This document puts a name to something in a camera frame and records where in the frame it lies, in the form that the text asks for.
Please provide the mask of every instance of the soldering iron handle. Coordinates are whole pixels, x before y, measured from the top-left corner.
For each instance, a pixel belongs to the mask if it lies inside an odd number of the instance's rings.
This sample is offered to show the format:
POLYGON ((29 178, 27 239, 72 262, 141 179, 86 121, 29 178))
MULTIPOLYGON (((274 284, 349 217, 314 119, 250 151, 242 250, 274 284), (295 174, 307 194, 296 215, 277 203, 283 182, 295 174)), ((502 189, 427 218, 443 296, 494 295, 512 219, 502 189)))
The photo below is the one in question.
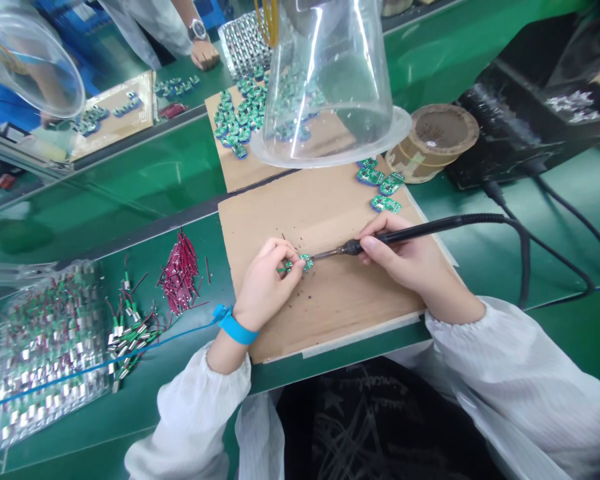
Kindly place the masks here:
MULTIPOLYGON (((381 242, 390 245, 392 243, 411 240, 418 237, 424 237, 425 235, 431 235, 432 233, 458 228, 464 224, 464 218, 460 215, 457 215, 455 217, 447 217, 444 219, 423 223, 422 225, 416 225, 404 230, 383 233, 376 235, 376 238, 381 242)), ((343 250, 347 255, 358 255, 363 252, 362 245, 360 245, 358 240, 349 240, 343 245, 343 250)))
POLYGON ((390 245, 392 243, 412 240, 414 238, 424 237, 425 235, 431 235, 432 233, 458 228, 461 225, 464 225, 462 217, 447 217, 423 223, 422 225, 409 227, 408 229, 377 235, 376 238, 381 242, 390 245))

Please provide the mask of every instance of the white lab coat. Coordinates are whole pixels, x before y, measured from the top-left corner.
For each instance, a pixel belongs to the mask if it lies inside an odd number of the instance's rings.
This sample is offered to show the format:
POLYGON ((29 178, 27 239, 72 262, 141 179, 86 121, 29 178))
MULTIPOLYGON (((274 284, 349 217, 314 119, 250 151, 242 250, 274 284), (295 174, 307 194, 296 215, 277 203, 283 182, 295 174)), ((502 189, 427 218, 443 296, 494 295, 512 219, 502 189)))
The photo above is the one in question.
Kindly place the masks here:
POLYGON ((132 50, 153 70, 160 68, 142 25, 174 57, 188 57, 193 44, 171 0, 100 0, 132 50))
MULTIPOLYGON (((427 313, 433 342, 388 357, 462 406, 508 478, 600 479, 600 381, 520 309, 481 299, 487 311, 480 321, 450 325, 427 313)), ((284 434, 271 397, 246 397, 249 358, 220 375, 207 365, 208 348, 160 389, 160 423, 125 457, 133 480, 225 480, 222 435, 241 402, 235 426, 240 480, 284 478, 284 434)))

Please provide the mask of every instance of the elastic cuff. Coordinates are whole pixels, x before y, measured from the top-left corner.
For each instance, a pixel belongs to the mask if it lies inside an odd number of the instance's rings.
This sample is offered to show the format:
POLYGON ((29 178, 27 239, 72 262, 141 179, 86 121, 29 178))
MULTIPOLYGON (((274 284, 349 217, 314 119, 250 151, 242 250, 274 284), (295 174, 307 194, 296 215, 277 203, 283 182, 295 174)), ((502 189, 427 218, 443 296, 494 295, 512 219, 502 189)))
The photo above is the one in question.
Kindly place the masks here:
POLYGON ((493 319, 495 318, 494 313, 496 312, 496 310, 487 302, 482 300, 482 298, 478 297, 478 300, 480 300, 480 302, 482 302, 482 304, 485 306, 485 314, 479 320, 476 320, 475 322, 471 323, 463 323, 460 325, 456 323, 447 323, 438 320, 432 314, 430 314, 429 310, 427 310, 425 312, 425 322, 427 324, 427 327, 430 331, 452 329, 456 331, 462 330, 466 332, 478 331, 485 328, 489 328, 493 324, 493 319))

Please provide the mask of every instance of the transparent cone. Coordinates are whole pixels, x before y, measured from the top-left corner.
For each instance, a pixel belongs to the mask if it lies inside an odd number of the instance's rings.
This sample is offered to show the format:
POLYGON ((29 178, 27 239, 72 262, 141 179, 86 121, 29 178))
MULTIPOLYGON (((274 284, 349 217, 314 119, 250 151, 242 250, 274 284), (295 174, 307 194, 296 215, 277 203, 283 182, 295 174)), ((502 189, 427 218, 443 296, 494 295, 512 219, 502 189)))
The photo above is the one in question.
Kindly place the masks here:
POLYGON ((73 61, 44 28, 26 18, 0 16, 0 83, 38 110, 73 118, 85 88, 73 61))
POLYGON ((411 130, 394 107, 377 0, 283 0, 263 127, 251 152, 287 168, 377 155, 411 130))

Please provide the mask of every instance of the green workbench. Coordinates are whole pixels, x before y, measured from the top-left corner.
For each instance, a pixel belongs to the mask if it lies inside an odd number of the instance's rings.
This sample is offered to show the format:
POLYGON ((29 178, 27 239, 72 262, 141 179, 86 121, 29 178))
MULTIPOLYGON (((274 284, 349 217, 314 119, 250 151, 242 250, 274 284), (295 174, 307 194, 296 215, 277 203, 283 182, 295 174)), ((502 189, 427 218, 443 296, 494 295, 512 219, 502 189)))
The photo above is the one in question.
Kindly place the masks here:
MULTIPOLYGON (((575 157, 545 174, 545 178, 600 227, 600 150, 592 149, 575 157)), ((497 212, 493 202, 483 193, 458 192, 443 175, 426 184, 411 186, 410 190, 431 219, 462 213, 497 212)), ((531 180, 516 182, 504 190, 511 208, 522 222, 584 268, 600 287, 600 246, 593 236, 570 214, 545 198, 531 180)), ((189 223, 183 230, 200 256, 201 265, 204 257, 208 259, 213 276, 211 284, 206 280, 203 282, 200 301, 209 303, 184 314, 164 338, 208 324, 216 304, 229 304, 234 300, 218 214, 189 223)), ((446 232, 440 237, 458 261, 458 272, 472 291, 515 302, 520 266, 519 242, 514 230, 504 225, 476 225, 446 232)), ((149 273, 135 294, 139 308, 146 311, 155 301, 159 310, 166 313, 165 300, 155 283, 161 274, 160 265, 166 262, 175 240, 174 231, 166 232, 103 258, 104 294, 117 298, 124 275, 124 258, 128 254, 132 281, 149 273)), ((543 250, 533 248, 532 258, 530 307, 575 295, 583 288, 572 273, 543 250)), ((582 321, 593 320, 565 318, 564 324, 565 328, 572 328, 582 321)), ((216 332, 216 327, 202 329, 170 342, 168 347, 152 350, 128 376, 120 392, 107 395, 46 428, 36 434, 35 440, 23 441, 10 448, 9 469, 100 445, 138 431, 146 433, 158 422, 155 398, 160 386, 172 380, 192 354, 216 332), (68 432, 79 434, 68 435, 68 432)), ((424 324, 419 322, 308 359, 295 355, 271 364, 256 365, 251 392, 280 387, 428 338, 424 324)))
MULTIPOLYGON (((457 98, 522 25, 584 3, 574 0, 557 5, 550 0, 518 0, 503 7, 487 0, 470 0, 453 11, 390 34, 386 48, 394 102, 412 111, 426 103, 457 98)), ((185 71, 194 67, 188 59, 184 60, 164 74, 188 77, 191 72, 185 74, 185 71)), ((226 71, 217 69, 198 75, 210 94, 227 85, 226 71)), ((201 97, 208 96, 202 88, 198 93, 201 97)), ((600 228, 600 150, 585 152, 544 178, 600 228)), ((410 190, 430 219, 498 212, 483 193, 454 190, 444 174, 410 190)), ((520 181, 504 190, 509 206, 522 222, 586 270, 600 286, 600 246, 592 236, 561 207, 548 201, 532 181, 520 181)), ((24 221, 0 216, 0 261, 36 263, 76 258, 94 247, 106 249, 138 229, 180 215, 193 205, 208 203, 225 193, 211 126, 208 118, 203 118, 28 198, 31 214, 24 221)), ((217 214, 187 224, 184 231, 198 254, 208 257, 213 277, 210 285, 206 281, 202 285, 201 296, 209 304, 188 312, 166 336, 206 325, 217 303, 233 301, 217 214)), ((477 225, 446 232, 441 239, 458 261, 459 274, 474 292, 516 300, 519 242, 512 229, 504 225, 477 225)), ((155 282, 159 266, 166 262, 174 242, 174 232, 164 233, 103 258, 104 293, 117 298, 115 292, 128 253, 134 280, 149 272, 137 292, 141 308, 148 309, 155 300, 165 312, 155 282)), ((532 247, 532 260, 530 306, 568 297, 582 289, 578 278, 546 252, 532 247)), ((554 335, 565 335, 573 352, 576 355, 580 352, 582 357, 591 349, 589 343, 578 349, 584 325, 589 338, 600 333, 600 320, 582 315, 565 317, 563 325, 553 326, 554 335)), ((147 353, 118 394, 99 399, 11 448, 6 470, 56 457, 60 459, 49 462, 50 465, 68 468, 87 459, 114 454, 120 467, 120 455, 126 446, 148 434, 157 423, 155 396, 160 385, 182 370, 190 356, 212 339, 216 331, 216 327, 203 329, 147 353)), ((420 322, 312 358, 303 360, 296 355, 269 365, 257 365, 253 369, 252 393, 427 338, 420 322)), ((43 471, 43 467, 36 470, 40 475, 43 471)))

